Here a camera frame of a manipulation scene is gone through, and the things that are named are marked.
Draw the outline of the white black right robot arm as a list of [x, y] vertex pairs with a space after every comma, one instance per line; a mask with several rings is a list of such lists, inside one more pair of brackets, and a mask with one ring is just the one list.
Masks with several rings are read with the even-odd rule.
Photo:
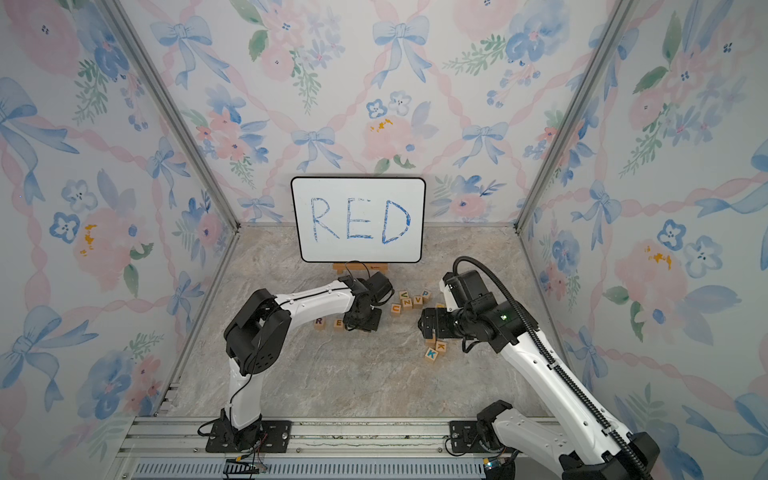
[[648, 479], [660, 455], [646, 432], [611, 414], [555, 352], [533, 316], [508, 290], [498, 302], [478, 270], [446, 273], [445, 304], [422, 311], [426, 338], [459, 339], [464, 351], [487, 344], [535, 390], [554, 415], [554, 430], [498, 400], [478, 415], [491, 449], [517, 450], [562, 479]]

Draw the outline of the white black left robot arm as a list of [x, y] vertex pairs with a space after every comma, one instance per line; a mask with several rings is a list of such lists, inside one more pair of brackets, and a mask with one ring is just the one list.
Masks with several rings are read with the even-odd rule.
[[394, 293], [390, 280], [376, 272], [368, 278], [347, 274], [290, 294], [266, 289], [251, 294], [223, 332], [230, 368], [224, 412], [232, 429], [245, 432], [260, 423], [266, 371], [279, 360], [296, 329], [334, 317], [346, 330], [373, 332], [382, 306]]

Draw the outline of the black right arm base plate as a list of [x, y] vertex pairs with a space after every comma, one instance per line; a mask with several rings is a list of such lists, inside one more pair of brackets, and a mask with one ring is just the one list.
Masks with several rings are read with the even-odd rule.
[[489, 427], [478, 429], [476, 420], [451, 420], [445, 438], [445, 449], [454, 456], [483, 454], [491, 457], [518, 454], [519, 450], [504, 446], [494, 437]]

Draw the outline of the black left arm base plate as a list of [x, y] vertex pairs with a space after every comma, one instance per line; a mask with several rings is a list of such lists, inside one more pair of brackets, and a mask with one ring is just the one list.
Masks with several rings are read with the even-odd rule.
[[206, 453], [286, 453], [291, 438], [289, 420], [257, 420], [243, 429], [235, 429], [228, 420], [216, 419], [206, 434]]

